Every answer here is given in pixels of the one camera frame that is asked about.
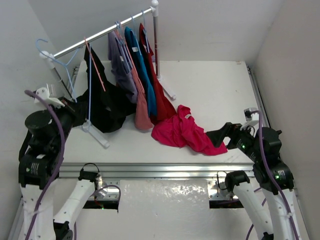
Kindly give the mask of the light blue wire hanger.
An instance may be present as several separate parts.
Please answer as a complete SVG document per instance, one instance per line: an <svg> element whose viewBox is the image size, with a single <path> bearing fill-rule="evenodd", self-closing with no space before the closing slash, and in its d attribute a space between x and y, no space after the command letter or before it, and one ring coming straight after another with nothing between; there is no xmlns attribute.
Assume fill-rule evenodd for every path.
<svg viewBox="0 0 320 240"><path fill-rule="evenodd" d="M56 55L53 55L47 51L44 51L40 48L39 46L39 42L45 42L47 43L48 41L45 39L37 39L35 41L35 46L37 48L37 50L39 51L39 56L46 62L48 68L50 70L53 70L53 73L57 76L58 78L58 82L60 82L62 84L62 86L64 87L65 91L69 94L70 98L72 100L74 100L75 102L77 102L77 94L76 91L74 89L74 84L72 83L72 78L68 69L69 64L73 61L74 57L77 55L78 51L80 50L80 48L82 48L83 46L78 45L75 49L72 49L70 52L64 51L65 54L69 54L71 52L74 52L74 54L72 55L72 57L69 59L69 61L67 63L64 63L62 61L59 61L58 58L62 57L63 54L57 53ZM67 86L65 85L65 82L63 81L62 77L60 76L60 74L58 73L55 64L59 64L61 66L63 66L65 68L65 71L67 73L67 77L68 77L68 82L69 82L69 86L71 91L69 91L69 89L67 88Z"/></svg>

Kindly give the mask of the magenta t-shirt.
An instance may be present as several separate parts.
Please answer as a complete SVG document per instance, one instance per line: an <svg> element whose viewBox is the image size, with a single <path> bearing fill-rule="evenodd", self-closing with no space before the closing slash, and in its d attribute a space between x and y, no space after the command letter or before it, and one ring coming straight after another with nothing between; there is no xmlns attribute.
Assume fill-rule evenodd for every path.
<svg viewBox="0 0 320 240"><path fill-rule="evenodd" d="M198 126L191 109L184 105L177 107L174 116L158 123L151 136L162 145L184 148L189 147L196 153L217 156L228 152L224 143L215 147L205 130Z"/></svg>

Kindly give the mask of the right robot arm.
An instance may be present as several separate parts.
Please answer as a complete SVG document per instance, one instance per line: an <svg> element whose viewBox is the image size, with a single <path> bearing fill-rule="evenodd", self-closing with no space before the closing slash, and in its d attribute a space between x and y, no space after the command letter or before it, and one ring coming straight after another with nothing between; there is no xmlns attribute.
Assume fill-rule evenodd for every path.
<svg viewBox="0 0 320 240"><path fill-rule="evenodd" d="M222 128L207 132L215 147L228 137L227 149L238 149L253 161L254 177L264 194L268 212L243 170L227 173L224 182L227 191L238 197L260 240L301 238L295 225L294 177L280 157L280 134L280 130L264 127L258 120L246 124L227 122Z"/></svg>

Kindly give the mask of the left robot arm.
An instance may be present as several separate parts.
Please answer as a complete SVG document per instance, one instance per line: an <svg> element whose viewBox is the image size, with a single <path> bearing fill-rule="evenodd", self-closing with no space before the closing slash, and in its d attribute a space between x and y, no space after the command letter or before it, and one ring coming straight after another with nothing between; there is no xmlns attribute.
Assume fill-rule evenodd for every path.
<svg viewBox="0 0 320 240"><path fill-rule="evenodd" d="M80 170L75 188L54 214L55 187L65 142L51 113L39 110L25 120L27 136L19 152L18 182L23 199L26 240L73 240L75 223L88 198L97 190L98 172Z"/></svg>

